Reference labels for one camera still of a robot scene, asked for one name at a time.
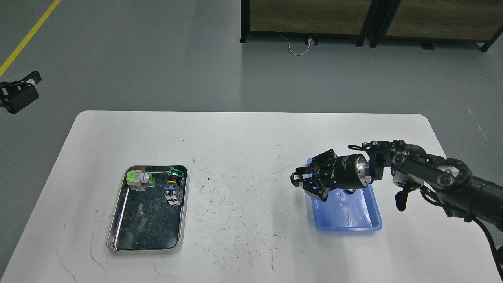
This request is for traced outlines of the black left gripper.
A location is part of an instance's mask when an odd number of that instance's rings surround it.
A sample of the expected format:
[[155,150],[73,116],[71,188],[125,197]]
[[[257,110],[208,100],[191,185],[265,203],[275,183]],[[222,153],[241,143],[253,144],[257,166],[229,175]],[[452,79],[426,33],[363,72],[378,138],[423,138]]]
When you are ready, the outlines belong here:
[[0,105],[11,114],[16,114],[39,98],[36,84],[41,82],[40,72],[34,70],[21,83],[1,83]]

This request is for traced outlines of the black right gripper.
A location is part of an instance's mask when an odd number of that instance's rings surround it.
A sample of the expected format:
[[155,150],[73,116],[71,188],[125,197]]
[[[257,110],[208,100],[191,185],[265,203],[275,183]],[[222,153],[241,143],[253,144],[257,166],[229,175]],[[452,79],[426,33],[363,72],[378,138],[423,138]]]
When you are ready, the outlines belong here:
[[362,154],[337,156],[330,149],[310,160],[306,166],[295,169],[291,183],[319,201],[327,201],[329,188],[356,190],[366,188],[372,181],[369,163]]

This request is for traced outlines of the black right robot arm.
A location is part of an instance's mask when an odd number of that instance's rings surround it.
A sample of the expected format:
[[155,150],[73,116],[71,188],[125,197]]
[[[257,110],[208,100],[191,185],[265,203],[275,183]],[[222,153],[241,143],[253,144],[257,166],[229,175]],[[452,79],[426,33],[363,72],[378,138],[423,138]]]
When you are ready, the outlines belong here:
[[447,217],[475,222],[485,234],[496,265],[502,275],[502,248],[496,248],[484,222],[502,229],[503,189],[491,181],[476,177],[458,159],[428,154],[418,145],[404,140],[371,141],[349,145],[357,154],[338,156],[330,149],[311,158],[307,165],[296,168],[290,176],[293,186],[325,202],[334,189],[356,191],[383,178],[390,168],[392,181],[401,188],[395,195],[395,206],[406,209],[408,195],[418,190],[428,203],[441,207]]

